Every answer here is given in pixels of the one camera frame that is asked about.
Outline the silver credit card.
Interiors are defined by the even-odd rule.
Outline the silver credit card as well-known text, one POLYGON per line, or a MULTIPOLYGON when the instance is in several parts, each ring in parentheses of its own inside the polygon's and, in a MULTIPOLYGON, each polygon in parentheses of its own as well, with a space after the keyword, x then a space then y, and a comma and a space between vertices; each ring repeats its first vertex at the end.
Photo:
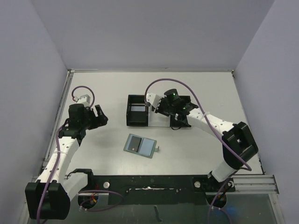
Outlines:
POLYGON ((144 105, 132 105, 130 107, 131 112, 145 112, 146 111, 146 106, 144 105))

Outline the black white sorting tray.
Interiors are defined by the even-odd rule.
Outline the black white sorting tray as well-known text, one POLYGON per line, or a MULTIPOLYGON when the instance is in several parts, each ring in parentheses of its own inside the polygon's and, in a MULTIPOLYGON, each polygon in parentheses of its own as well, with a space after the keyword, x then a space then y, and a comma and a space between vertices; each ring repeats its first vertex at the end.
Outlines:
POLYGON ((143 95, 128 95, 127 112, 126 112, 126 124, 133 127, 169 127, 174 130, 191 127, 188 124, 184 124, 178 120, 175 120, 175 116, 164 116, 160 113, 155 113, 153 107, 146 106, 145 112, 131 112, 130 107, 132 105, 145 105, 143 95))

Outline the green card holder wallet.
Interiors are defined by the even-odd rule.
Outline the green card holder wallet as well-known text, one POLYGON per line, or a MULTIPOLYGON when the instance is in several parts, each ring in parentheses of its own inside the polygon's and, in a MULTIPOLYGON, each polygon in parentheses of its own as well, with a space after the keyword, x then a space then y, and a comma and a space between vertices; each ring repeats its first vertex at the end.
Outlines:
POLYGON ((134 135, 134 134, 130 133, 126 140, 123 151, 151 159, 153 157, 154 153, 159 152, 159 146, 157 145, 156 140, 141 137, 141 136, 134 135), (128 151, 128 145, 129 145, 129 142, 130 142, 132 136, 140 137, 142 139, 139 151, 137 153, 128 151))

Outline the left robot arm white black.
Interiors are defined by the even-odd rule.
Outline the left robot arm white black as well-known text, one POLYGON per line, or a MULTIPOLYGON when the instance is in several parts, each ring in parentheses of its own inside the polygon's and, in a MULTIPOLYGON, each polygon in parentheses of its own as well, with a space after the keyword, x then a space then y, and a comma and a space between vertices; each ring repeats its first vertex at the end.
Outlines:
POLYGON ((108 122, 100 105, 91 108, 83 103, 72 104, 68 113, 69 117, 56 133, 57 147, 45 169, 25 188, 29 217, 37 222, 66 219, 72 197, 64 188, 63 181, 71 159, 81 146, 86 131, 105 126, 108 122))

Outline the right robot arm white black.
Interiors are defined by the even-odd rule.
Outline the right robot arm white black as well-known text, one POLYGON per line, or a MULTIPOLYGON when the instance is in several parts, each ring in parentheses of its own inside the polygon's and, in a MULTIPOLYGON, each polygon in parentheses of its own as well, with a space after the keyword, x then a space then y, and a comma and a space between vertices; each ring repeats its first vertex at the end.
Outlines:
POLYGON ((197 127, 216 137, 222 144, 223 161, 210 174, 223 182, 240 169, 251 170, 248 161, 258 153, 258 146, 244 122, 238 124, 222 120, 205 112, 181 96, 176 89, 170 89, 152 102, 157 113, 174 116, 181 123, 197 127))

